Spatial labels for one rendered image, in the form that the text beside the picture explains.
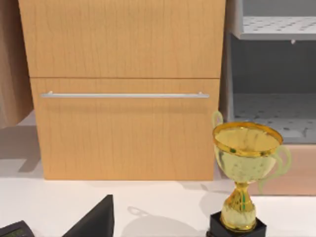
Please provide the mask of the brown wooden panel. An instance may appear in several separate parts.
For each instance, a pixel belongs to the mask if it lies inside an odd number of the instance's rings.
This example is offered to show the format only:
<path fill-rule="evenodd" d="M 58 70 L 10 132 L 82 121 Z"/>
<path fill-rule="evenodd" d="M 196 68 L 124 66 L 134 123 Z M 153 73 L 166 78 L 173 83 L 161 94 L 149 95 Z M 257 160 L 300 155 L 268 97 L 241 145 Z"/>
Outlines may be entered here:
<path fill-rule="evenodd" d="M 18 0 L 0 0 L 0 129 L 33 110 Z"/>

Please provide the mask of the grey pierced shelf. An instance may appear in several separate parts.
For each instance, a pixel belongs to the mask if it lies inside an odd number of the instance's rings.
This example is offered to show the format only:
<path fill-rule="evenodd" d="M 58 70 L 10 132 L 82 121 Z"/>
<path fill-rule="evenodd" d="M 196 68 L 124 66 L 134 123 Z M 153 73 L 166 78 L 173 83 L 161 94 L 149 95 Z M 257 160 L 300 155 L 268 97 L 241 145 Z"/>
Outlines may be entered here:
<path fill-rule="evenodd" d="M 240 40 L 316 40 L 316 0 L 227 0 L 226 16 Z"/>

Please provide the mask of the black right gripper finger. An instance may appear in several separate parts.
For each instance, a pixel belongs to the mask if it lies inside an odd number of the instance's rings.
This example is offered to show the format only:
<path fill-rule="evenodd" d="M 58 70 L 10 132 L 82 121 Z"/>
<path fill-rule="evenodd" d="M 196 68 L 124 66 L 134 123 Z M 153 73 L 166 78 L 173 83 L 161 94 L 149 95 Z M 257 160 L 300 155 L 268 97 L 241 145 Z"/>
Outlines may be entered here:
<path fill-rule="evenodd" d="M 113 195 L 105 196 L 62 237 L 114 237 Z"/>

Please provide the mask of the gold trophy on black base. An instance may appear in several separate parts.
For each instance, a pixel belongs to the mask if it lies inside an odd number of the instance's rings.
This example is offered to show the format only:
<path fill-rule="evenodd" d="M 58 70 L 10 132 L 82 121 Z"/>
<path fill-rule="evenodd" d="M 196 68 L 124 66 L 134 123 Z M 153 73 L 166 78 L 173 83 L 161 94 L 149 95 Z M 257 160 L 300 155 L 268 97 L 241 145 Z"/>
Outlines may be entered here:
<path fill-rule="evenodd" d="M 213 113 L 213 143 L 217 164 L 235 183 L 221 211 L 210 215 L 207 237 L 266 237 L 267 226 L 256 216 L 248 192 L 257 183 L 262 192 L 265 182 L 287 173 L 292 156 L 283 146 L 283 137 L 269 126 L 249 122 L 224 122 Z"/>

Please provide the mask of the wooden cupboard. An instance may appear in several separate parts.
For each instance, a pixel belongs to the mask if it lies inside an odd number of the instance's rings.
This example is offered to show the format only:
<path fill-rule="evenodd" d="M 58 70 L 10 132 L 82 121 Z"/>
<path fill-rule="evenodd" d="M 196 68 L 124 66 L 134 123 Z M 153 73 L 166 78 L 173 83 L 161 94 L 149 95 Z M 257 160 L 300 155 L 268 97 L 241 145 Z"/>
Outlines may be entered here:
<path fill-rule="evenodd" d="M 46 179 L 213 179 L 227 0 L 18 2 Z"/>

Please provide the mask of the dark grey device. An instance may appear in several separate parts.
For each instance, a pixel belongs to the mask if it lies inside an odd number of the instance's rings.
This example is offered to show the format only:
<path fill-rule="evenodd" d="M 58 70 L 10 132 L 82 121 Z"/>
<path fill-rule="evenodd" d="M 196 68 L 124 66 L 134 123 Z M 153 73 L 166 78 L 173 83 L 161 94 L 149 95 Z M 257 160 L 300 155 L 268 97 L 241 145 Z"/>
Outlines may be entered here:
<path fill-rule="evenodd" d="M 19 221 L 0 228 L 0 237 L 35 237 L 25 221 Z"/>

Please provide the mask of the plain wooden drawer front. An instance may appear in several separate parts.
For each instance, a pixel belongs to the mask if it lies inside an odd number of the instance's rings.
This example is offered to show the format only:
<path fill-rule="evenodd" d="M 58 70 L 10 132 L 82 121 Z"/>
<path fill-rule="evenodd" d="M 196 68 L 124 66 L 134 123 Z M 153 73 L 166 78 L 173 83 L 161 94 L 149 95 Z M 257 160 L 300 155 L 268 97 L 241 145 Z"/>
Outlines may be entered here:
<path fill-rule="evenodd" d="M 226 0 L 18 0 L 34 78 L 218 78 Z"/>

